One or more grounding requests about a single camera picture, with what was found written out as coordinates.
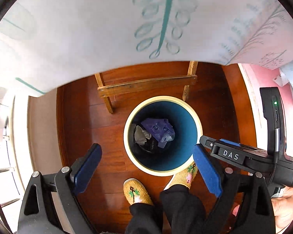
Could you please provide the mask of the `person's right hand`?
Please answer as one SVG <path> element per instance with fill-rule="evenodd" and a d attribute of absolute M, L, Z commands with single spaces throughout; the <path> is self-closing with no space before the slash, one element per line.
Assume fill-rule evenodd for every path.
<path fill-rule="evenodd" d="M 283 196 L 272 198 L 276 233 L 283 232 L 293 221 L 293 188 L 285 187 Z"/>

